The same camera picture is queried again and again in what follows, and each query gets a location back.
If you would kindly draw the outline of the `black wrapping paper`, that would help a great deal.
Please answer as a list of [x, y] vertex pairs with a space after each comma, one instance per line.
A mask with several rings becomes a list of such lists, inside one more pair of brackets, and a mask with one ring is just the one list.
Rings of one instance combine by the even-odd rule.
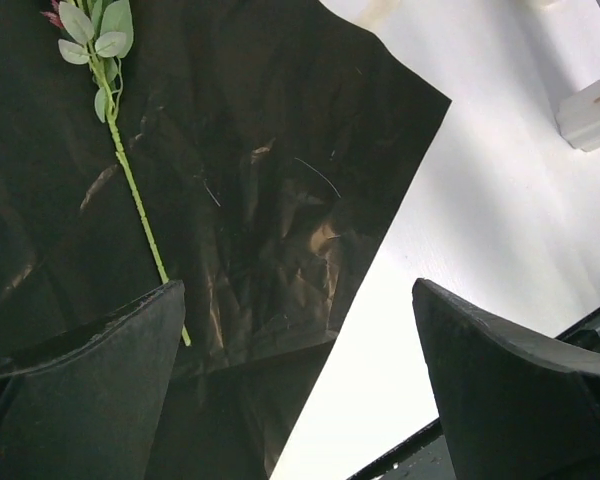
[[0, 1], [0, 356], [184, 284], [145, 475], [270, 477], [447, 96], [318, 1], [135, 1], [118, 128], [46, 1]]

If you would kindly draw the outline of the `cream ribbon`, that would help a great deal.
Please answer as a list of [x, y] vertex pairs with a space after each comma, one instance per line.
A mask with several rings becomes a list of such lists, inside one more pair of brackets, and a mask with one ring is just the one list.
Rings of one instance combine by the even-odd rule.
[[372, 30], [395, 12], [401, 3], [402, 0], [369, 0], [353, 23], [366, 30]]

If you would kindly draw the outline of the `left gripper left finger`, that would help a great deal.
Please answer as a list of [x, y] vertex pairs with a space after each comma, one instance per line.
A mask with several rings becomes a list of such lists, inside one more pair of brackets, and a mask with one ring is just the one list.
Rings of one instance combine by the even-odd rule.
[[185, 319], [171, 281], [0, 357], [0, 479], [141, 479]]

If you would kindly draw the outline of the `pink rose stem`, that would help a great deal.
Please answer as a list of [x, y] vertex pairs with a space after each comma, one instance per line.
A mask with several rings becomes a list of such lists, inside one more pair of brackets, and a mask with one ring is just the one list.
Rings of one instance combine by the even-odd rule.
[[62, 59], [71, 65], [86, 66], [90, 71], [96, 86], [95, 115], [108, 127], [153, 262], [161, 282], [166, 284], [169, 276], [118, 127], [125, 87], [123, 59], [130, 53], [135, 40], [131, 4], [128, 1], [52, 1], [50, 8], [41, 14], [61, 31], [57, 45]]

